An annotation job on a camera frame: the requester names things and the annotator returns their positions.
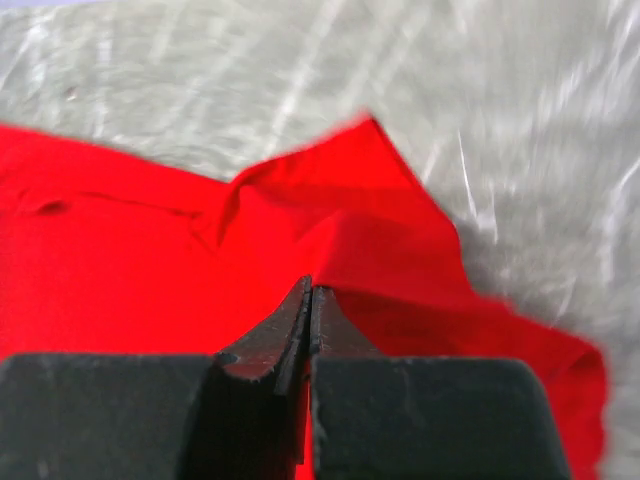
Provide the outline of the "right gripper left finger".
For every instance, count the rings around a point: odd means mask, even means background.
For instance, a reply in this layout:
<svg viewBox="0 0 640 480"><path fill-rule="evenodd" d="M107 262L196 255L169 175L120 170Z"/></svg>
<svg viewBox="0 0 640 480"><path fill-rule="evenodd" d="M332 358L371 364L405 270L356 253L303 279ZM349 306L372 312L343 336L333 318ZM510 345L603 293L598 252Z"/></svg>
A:
<svg viewBox="0 0 640 480"><path fill-rule="evenodd" d="M291 479L312 291L214 355L31 353L1 367L5 479Z"/></svg>

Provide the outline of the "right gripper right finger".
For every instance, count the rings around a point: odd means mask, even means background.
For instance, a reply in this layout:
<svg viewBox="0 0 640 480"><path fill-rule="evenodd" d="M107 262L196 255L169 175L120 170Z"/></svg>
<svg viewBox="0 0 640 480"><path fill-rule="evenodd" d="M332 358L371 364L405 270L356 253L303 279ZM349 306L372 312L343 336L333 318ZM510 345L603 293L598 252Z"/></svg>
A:
<svg viewBox="0 0 640 480"><path fill-rule="evenodd" d="M318 479L567 479L544 389L501 358L393 357L318 287L310 317Z"/></svg>

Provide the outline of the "red t shirt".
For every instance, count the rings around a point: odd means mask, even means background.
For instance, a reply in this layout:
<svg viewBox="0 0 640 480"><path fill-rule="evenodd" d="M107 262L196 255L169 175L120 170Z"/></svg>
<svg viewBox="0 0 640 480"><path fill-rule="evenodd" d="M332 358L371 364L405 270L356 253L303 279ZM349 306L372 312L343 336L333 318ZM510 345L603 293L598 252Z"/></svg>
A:
<svg viewBox="0 0 640 480"><path fill-rule="evenodd" d="M605 451L601 351L477 294L449 217L366 116L224 183L1 129L1 354L214 353L310 276L391 355L514 357L572 474Z"/></svg>

